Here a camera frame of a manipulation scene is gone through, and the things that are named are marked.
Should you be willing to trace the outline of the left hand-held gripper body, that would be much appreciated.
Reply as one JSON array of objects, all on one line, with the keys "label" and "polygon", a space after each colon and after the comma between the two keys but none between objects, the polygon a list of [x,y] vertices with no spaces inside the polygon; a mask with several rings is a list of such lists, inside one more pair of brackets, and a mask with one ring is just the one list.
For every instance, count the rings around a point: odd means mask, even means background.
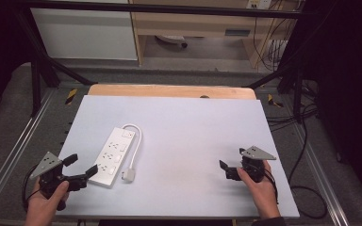
[{"label": "left hand-held gripper body", "polygon": [[39,178],[39,192],[46,199],[49,199],[53,195],[63,181],[69,183],[68,192],[78,191],[87,186],[89,179],[87,178],[86,172],[84,174],[66,176],[62,172],[64,167],[62,160],[54,154],[47,152],[41,162],[32,169],[29,178]]}]

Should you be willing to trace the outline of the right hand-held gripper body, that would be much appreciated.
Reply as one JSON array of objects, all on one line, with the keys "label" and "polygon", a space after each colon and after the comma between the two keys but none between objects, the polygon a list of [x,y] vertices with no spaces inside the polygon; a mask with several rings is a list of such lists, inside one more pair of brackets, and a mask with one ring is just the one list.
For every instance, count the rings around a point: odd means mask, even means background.
[{"label": "right hand-held gripper body", "polygon": [[241,166],[251,179],[256,183],[260,183],[264,178],[274,182],[272,174],[264,166],[264,160],[275,160],[276,157],[256,146],[245,150],[244,155],[241,155]]}]

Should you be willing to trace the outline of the white power strip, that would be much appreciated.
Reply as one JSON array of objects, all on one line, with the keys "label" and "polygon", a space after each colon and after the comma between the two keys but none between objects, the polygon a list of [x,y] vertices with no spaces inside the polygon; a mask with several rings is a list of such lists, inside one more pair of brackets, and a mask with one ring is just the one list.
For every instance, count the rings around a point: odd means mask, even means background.
[{"label": "white power strip", "polygon": [[111,187],[123,161],[134,141],[135,133],[115,127],[95,160],[98,168],[90,182],[99,186]]}]

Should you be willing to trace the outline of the person's left hand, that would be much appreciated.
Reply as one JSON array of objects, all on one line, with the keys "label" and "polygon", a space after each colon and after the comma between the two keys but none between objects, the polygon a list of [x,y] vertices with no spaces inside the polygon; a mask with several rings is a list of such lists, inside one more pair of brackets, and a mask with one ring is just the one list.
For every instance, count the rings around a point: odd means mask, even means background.
[{"label": "person's left hand", "polygon": [[53,195],[46,199],[40,192],[40,185],[38,182],[35,183],[33,192],[34,195],[28,200],[28,210],[26,218],[42,218],[42,219],[54,219],[57,207],[60,201],[66,201],[69,197],[67,192],[69,183],[67,181],[62,182]]}]

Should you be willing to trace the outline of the person's right hand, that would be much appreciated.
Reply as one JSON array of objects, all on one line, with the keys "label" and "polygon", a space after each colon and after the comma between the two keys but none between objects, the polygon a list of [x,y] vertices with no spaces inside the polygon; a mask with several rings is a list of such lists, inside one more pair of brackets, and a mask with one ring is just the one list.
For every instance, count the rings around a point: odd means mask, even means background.
[{"label": "person's right hand", "polygon": [[269,179],[263,179],[260,183],[252,180],[250,175],[242,168],[237,168],[242,182],[247,185],[252,194],[254,204],[261,219],[278,218],[278,209],[275,189]]}]

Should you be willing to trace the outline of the white plug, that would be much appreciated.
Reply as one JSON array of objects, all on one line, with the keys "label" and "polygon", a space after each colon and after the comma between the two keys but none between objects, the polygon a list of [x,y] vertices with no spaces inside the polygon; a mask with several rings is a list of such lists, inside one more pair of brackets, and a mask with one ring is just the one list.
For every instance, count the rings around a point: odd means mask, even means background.
[{"label": "white plug", "polygon": [[132,183],[135,180],[136,171],[134,169],[126,169],[122,172],[122,179],[127,183]]}]

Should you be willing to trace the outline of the yellow black tape marker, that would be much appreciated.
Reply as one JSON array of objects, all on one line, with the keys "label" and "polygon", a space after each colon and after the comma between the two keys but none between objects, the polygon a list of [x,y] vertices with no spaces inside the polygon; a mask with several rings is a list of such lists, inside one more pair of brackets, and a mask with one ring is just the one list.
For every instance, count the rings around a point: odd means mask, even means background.
[{"label": "yellow black tape marker", "polygon": [[77,89],[70,90],[70,92],[66,98],[65,105],[70,105],[72,103],[76,93],[77,93]]},{"label": "yellow black tape marker", "polygon": [[276,102],[271,94],[268,94],[268,105],[275,105],[277,107],[284,107],[282,103]]}]

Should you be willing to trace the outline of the wooden board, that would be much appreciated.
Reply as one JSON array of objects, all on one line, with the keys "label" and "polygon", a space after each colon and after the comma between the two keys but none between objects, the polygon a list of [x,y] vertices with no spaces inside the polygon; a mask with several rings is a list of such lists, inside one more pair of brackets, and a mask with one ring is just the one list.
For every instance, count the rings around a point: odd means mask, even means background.
[{"label": "wooden board", "polygon": [[88,94],[100,96],[256,99],[255,92],[252,89],[208,86],[95,84],[90,87]]}]

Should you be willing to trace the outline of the white cabinet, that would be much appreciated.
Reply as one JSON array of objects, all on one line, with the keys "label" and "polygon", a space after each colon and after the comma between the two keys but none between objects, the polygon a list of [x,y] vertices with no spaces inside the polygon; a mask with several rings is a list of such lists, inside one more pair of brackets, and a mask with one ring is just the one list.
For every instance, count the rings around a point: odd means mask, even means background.
[{"label": "white cabinet", "polygon": [[136,60],[126,12],[31,9],[50,57]]}]

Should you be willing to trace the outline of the wooden desk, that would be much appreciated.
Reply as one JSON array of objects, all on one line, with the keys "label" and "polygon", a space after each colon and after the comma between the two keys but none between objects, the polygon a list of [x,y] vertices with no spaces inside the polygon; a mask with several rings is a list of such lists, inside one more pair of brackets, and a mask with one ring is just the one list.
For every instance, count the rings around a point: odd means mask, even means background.
[{"label": "wooden desk", "polygon": [[[174,5],[214,8],[247,8],[248,0],[128,0],[131,4]],[[297,11],[301,0],[271,0],[272,10]],[[186,14],[131,14],[138,57],[143,57],[144,36],[230,37],[242,40],[253,68],[267,53],[270,40],[287,40],[293,19],[243,18]]]}]

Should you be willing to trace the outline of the aluminium rail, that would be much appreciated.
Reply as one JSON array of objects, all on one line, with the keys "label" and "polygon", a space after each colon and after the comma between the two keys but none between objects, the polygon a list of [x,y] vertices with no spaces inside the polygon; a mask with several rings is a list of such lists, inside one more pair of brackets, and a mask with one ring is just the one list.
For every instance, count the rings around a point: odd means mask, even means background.
[{"label": "aluminium rail", "polygon": [[302,124],[295,124],[294,129],[304,146],[304,157],[313,174],[316,185],[326,203],[330,218],[333,220],[335,226],[349,226],[349,220],[347,219],[345,212],[338,201],[337,195],[308,140],[307,131],[304,129]]},{"label": "aluminium rail", "polygon": [[41,108],[27,120],[21,134],[17,136],[15,143],[10,147],[5,161],[0,165],[0,194],[56,92],[55,89],[48,89],[44,93],[41,100]]}]

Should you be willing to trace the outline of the white wall outlet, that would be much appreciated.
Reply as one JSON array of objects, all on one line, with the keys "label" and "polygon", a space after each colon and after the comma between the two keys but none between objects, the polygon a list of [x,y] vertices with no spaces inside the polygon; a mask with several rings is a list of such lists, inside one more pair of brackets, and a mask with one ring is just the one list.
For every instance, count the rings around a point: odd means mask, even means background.
[{"label": "white wall outlet", "polygon": [[247,8],[268,9],[272,0],[248,0]]}]

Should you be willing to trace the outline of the black metal frame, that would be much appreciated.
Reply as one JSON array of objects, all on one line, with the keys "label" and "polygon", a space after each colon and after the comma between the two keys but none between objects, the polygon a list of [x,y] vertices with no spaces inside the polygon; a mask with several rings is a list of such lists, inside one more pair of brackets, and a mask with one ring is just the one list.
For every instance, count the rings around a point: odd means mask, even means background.
[{"label": "black metal frame", "polygon": [[26,43],[30,46],[29,54],[32,55],[33,115],[35,115],[41,107],[41,97],[37,93],[40,89],[39,75],[42,76],[49,87],[58,87],[60,84],[60,80],[58,79],[54,69],[58,69],[60,72],[65,73],[83,85],[90,86],[94,85],[95,82],[73,72],[47,54],[42,44],[42,40],[39,40],[37,37],[38,32],[31,27],[30,20],[25,17],[25,11],[30,10],[31,8],[281,19],[302,19],[313,15],[312,12],[269,9],[237,9],[45,0],[14,0],[9,4],[9,7],[20,26],[20,29],[25,34]]}]

